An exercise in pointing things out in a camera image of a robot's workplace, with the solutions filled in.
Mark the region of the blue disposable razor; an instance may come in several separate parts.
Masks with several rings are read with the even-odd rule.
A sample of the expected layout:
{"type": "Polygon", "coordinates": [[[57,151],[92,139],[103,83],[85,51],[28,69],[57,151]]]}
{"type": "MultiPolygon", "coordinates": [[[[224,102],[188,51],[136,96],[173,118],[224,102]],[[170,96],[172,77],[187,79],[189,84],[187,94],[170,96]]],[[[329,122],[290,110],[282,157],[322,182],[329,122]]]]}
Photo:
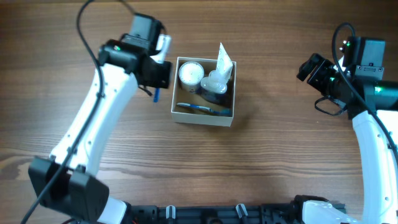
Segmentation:
{"type": "Polygon", "coordinates": [[[153,98],[153,102],[154,103],[158,103],[159,102],[159,96],[160,96],[160,89],[156,88],[155,89],[155,93],[154,93],[154,98],[153,98]]]}

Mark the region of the white cotton swab tub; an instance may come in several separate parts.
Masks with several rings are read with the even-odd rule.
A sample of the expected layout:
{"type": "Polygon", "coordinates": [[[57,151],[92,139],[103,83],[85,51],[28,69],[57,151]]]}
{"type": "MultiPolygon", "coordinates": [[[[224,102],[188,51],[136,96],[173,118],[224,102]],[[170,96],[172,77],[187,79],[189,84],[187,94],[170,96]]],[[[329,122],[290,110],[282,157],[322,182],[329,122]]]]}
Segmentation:
{"type": "Polygon", "coordinates": [[[189,93],[196,93],[200,89],[200,83],[204,76],[204,68],[194,61],[185,62],[178,71],[181,87],[189,93]]]}

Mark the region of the white cardboard box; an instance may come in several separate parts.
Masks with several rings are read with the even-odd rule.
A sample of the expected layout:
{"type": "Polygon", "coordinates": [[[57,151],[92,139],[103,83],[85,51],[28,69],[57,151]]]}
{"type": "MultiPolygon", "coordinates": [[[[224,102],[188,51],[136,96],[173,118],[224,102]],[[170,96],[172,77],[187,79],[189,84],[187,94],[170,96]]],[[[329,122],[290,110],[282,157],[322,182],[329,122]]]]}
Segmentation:
{"type": "Polygon", "coordinates": [[[177,63],[175,65],[175,78],[174,88],[172,95],[171,115],[172,119],[178,123],[190,123],[190,124],[204,124],[210,126],[227,126],[230,127],[234,119],[235,111],[235,96],[236,96],[236,62],[233,62],[232,76],[228,83],[228,106],[217,105],[206,101],[197,93],[189,93],[183,90],[178,77],[180,67],[185,62],[198,62],[205,71],[205,74],[209,74],[216,68],[216,59],[207,58],[192,58],[192,57],[177,57],[177,63]],[[192,108],[183,108],[177,106],[177,103],[189,103],[198,106],[206,106],[214,111],[223,111],[229,109],[229,114],[226,116],[218,116],[209,112],[195,110],[192,108]]]}

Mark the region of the blue pump bottle clear cap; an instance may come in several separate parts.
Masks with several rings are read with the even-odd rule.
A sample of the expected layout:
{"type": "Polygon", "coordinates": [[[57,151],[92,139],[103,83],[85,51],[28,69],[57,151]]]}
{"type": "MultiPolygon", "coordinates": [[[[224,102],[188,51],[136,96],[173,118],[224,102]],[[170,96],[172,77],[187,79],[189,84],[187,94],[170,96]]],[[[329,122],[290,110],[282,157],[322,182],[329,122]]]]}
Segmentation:
{"type": "Polygon", "coordinates": [[[217,70],[213,70],[201,82],[201,96],[214,104],[221,105],[225,102],[228,80],[217,70]]]}

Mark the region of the white floral shampoo tube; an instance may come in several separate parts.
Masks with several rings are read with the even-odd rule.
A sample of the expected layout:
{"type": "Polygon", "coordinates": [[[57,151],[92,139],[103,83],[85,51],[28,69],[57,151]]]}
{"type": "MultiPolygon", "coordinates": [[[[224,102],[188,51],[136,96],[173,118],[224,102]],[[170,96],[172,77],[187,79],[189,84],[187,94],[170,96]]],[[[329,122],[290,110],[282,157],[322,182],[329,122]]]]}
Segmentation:
{"type": "Polygon", "coordinates": [[[216,70],[222,75],[225,80],[229,80],[231,78],[232,69],[233,63],[229,55],[226,53],[223,44],[220,43],[216,70]]]}

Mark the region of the blue white toothbrush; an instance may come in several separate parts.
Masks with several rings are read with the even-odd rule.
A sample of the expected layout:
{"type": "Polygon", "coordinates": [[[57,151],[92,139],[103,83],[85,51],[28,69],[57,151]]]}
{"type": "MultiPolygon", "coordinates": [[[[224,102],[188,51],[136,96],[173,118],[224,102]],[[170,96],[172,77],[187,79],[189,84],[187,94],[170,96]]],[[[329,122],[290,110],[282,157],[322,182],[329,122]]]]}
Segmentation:
{"type": "Polygon", "coordinates": [[[210,113],[210,114],[214,114],[217,116],[230,116],[231,115],[231,110],[230,109],[224,109],[221,111],[216,111],[211,109],[210,107],[206,107],[206,106],[198,106],[198,105],[194,105],[194,104],[190,104],[190,103],[177,103],[176,104],[179,107],[182,108],[190,108],[190,109],[194,109],[194,110],[200,110],[206,113],[210,113]]]}

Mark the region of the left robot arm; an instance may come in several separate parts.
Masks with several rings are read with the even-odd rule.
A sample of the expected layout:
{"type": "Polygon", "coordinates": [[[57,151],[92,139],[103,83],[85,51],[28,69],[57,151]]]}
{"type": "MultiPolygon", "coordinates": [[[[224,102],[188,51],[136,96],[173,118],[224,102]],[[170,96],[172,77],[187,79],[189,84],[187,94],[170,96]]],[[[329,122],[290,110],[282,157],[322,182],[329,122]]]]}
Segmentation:
{"type": "Polygon", "coordinates": [[[72,125],[48,158],[37,157],[29,166],[35,205],[77,222],[130,221],[130,205],[110,196],[96,175],[109,135],[136,91],[169,86],[170,42],[160,21],[137,13],[129,33],[92,56],[94,79],[72,125]]]}

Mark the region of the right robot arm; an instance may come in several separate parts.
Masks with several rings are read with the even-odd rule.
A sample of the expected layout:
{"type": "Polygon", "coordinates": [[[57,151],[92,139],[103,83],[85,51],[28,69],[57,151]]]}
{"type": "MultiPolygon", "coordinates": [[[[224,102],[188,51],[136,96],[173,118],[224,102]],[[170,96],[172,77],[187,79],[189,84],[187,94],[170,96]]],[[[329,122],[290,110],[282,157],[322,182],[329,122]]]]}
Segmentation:
{"type": "Polygon", "coordinates": [[[351,36],[337,63],[314,53],[297,74],[353,123],[363,171],[362,223],[397,223],[397,82],[382,78],[385,46],[382,39],[351,36]]]}

